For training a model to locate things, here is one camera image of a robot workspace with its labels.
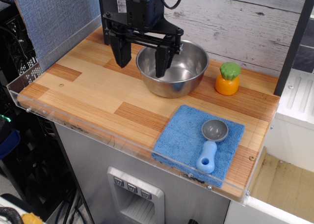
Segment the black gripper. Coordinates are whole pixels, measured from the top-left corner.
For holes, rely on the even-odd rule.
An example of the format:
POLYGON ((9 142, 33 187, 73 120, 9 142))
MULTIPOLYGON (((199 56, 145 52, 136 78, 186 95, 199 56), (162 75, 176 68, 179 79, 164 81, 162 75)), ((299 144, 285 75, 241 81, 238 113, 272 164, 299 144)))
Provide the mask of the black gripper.
POLYGON ((124 68, 131 60, 131 43, 155 48, 156 77, 164 77, 175 54, 182 51, 183 29, 168 22, 165 0, 126 0, 126 12, 106 12, 108 36, 116 63, 124 68))

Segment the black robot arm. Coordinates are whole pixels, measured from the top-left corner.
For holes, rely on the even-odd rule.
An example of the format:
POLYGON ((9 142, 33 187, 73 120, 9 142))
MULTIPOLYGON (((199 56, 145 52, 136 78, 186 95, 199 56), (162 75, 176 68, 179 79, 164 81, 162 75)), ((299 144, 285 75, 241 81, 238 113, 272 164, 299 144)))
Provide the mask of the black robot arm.
POLYGON ((131 44, 156 50, 156 77, 171 66, 175 54, 182 51, 183 30, 168 22, 165 0, 126 0, 126 11, 118 11, 117 0, 99 0, 104 42, 110 45, 116 63, 125 67, 131 60, 131 44))

